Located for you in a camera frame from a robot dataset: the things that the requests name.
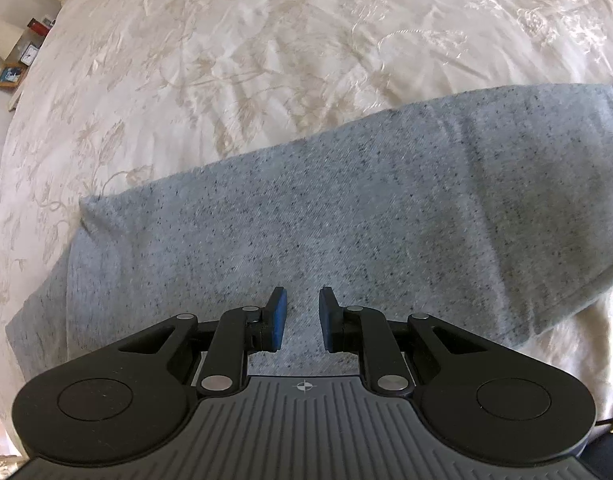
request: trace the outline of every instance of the bedside table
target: bedside table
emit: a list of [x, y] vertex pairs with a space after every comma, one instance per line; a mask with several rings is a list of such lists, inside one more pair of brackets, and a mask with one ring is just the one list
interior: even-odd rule
[[24, 90], [24, 83], [26, 83], [26, 78], [22, 80], [22, 82], [18, 85], [18, 87], [15, 89], [15, 92], [11, 96], [11, 99], [9, 100], [8, 104], [8, 111], [12, 112], [17, 108], [18, 101], [20, 100], [20, 97], [22, 96], [22, 91]]

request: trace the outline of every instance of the white bedspread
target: white bedspread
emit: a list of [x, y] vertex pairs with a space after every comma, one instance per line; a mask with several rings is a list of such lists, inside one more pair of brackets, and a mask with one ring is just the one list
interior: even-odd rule
[[[0, 173], [8, 429], [23, 379], [4, 327], [77, 227], [80, 197], [382, 108], [539, 82], [613, 84], [613, 0], [68, 0]], [[613, 291], [529, 351], [583, 378], [611, 412]]]

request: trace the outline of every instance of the circular pad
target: circular pad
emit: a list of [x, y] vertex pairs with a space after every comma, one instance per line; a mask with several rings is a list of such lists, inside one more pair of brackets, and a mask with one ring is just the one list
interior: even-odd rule
[[133, 400], [131, 388], [112, 379], [86, 379], [65, 388], [58, 399], [62, 413], [93, 422], [119, 415]]
[[480, 386], [477, 402], [491, 415], [507, 420], [530, 420], [549, 409], [551, 397], [539, 384], [525, 379], [504, 378]]

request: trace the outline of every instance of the speckled gray cloth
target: speckled gray cloth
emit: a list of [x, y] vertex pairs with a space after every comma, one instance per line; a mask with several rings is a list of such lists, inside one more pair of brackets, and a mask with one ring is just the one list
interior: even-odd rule
[[181, 312], [289, 297], [256, 372], [351, 372], [318, 290], [515, 346], [613, 284], [613, 88], [525, 86], [386, 110], [117, 196], [7, 327], [24, 375]]

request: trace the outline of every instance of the picture frame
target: picture frame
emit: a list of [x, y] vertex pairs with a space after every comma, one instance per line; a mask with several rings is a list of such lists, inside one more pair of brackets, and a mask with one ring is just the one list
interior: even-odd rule
[[5, 63], [0, 71], [0, 88], [17, 88], [29, 68], [22, 63]]
[[39, 51], [40, 48], [37, 45], [29, 43], [24, 49], [22, 55], [20, 56], [20, 63], [26, 66], [31, 66], [31, 63], [33, 63], [33, 61], [35, 60]]

